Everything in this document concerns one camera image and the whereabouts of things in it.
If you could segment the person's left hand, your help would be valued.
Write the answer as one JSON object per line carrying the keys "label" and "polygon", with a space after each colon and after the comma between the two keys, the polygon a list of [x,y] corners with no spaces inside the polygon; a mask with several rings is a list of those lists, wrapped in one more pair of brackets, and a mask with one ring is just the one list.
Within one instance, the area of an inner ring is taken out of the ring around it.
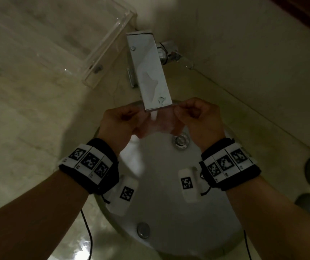
{"label": "person's left hand", "polygon": [[97,138],[106,142],[116,156],[127,146],[137,125],[118,125],[117,108],[105,111]]}

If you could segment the person's right hand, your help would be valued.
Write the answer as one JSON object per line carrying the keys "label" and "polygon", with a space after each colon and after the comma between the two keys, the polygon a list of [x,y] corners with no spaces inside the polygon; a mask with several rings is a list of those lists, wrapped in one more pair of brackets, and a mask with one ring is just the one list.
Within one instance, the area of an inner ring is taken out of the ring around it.
{"label": "person's right hand", "polygon": [[224,125],[218,105],[203,101],[202,113],[197,121],[187,126],[193,142],[203,153],[225,138]]}

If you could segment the clear plastic sheet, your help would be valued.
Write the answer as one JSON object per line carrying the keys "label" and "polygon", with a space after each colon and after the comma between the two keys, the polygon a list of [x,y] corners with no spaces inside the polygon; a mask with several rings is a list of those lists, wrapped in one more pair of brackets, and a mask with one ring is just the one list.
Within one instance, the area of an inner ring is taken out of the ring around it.
{"label": "clear plastic sheet", "polygon": [[146,112],[141,107],[140,112],[137,114],[138,122],[132,132],[133,135],[136,135],[140,139],[156,132],[172,134],[174,136],[180,135],[185,125],[176,116],[175,106],[171,105],[158,110],[156,119],[153,119],[154,115],[152,113],[154,112]]}

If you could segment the person's right forearm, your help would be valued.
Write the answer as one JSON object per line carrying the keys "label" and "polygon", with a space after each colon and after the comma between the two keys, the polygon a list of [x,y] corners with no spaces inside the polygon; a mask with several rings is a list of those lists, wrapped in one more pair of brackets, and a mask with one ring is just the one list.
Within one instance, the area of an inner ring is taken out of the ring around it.
{"label": "person's right forearm", "polygon": [[262,176],[226,191],[262,260],[310,260],[310,214]]}

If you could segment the person's left forearm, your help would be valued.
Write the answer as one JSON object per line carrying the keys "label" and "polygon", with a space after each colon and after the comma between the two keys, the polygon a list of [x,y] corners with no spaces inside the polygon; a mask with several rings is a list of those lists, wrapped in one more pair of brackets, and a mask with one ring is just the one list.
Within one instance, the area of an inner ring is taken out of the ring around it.
{"label": "person's left forearm", "polygon": [[49,178],[0,208],[0,260],[48,260],[89,193],[70,176]]}

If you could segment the chrome sink drain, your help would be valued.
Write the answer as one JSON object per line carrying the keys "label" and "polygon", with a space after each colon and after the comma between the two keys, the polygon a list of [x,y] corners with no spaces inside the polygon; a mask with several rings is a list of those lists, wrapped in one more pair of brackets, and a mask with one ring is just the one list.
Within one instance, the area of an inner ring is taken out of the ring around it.
{"label": "chrome sink drain", "polygon": [[188,148],[189,144],[190,144],[190,138],[186,133],[181,133],[178,136],[172,136],[172,144],[174,146],[175,149],[177,150],[185,150]]}

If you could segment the chrome rectangular faucet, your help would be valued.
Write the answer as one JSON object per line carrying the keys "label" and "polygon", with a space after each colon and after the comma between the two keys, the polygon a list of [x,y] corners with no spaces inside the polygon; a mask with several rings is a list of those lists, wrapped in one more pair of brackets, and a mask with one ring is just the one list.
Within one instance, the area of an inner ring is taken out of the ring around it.
{"label": "chrome rectangular faucet", "polygon": [[126,34],[129,48],[129,77],[140,89],[146,112],[157,111],[173,104],[153,33]]}

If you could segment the black wristband with marker tags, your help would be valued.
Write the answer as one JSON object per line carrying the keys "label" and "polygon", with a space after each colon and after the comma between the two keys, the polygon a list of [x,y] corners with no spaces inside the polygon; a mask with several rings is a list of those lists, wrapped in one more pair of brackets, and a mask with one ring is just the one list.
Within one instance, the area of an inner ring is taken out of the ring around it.
{"label": "black wristband with marker tags", "polygon": [[114,188],[120,180],[118,157],[102,139],[94,138],[87,144],[79,144],[58,168],[70,176],[89,194],[102,196]]}
{"label": "black wristband with marker tags", "polygon": [[261,174],[241,144],[223,138],[201,154],[199,162],[204,180],[211,188],[227,191]]}

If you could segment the clear acrylic box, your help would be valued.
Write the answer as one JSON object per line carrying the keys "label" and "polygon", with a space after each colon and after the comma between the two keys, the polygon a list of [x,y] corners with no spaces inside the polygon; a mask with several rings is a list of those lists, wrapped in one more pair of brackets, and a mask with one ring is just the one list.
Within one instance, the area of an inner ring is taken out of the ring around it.
{"label": "clear acrylic box", "polygon": [[135,9],[124,0],[36,0],[32,15],[41,62],[94,88],[125,46]]}

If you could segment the white round sink basin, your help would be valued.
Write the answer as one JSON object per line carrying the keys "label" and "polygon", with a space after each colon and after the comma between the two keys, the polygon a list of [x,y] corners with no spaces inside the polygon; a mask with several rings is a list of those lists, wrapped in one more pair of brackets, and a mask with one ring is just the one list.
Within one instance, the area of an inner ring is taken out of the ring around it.
{"label": "white round sink basin", "polygon": [[[201,178],[201,150],[190,138],[185,150],[172,144],[172,134],[153,133],[139,139],[133,135],[119,155],[119,174],[139,181],[139,187],[124,216],[108,211],[103,198],[95,196],[106,219],[122,235],[155,249],[165,257],[179,259],[217,258],[244,241],[244,232],[225,192],[209,189]],[[181,192],[178,171],[196,170],[201,200],[187,203]],[[103,195],[106,201],[112,190]],[[137,224],[150,227],[147,240],[137,235]]]}

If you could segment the chrome overflow cap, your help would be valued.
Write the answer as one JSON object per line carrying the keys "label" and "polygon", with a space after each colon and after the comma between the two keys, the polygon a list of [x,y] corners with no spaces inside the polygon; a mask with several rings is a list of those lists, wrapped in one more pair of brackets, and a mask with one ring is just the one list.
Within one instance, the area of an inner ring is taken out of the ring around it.
{"label": "chrome overflow cap", "polygon": [[145,222],[138,223],[136,231],[137,235],[143,240],[147,240],[150,237],[150,227]]}

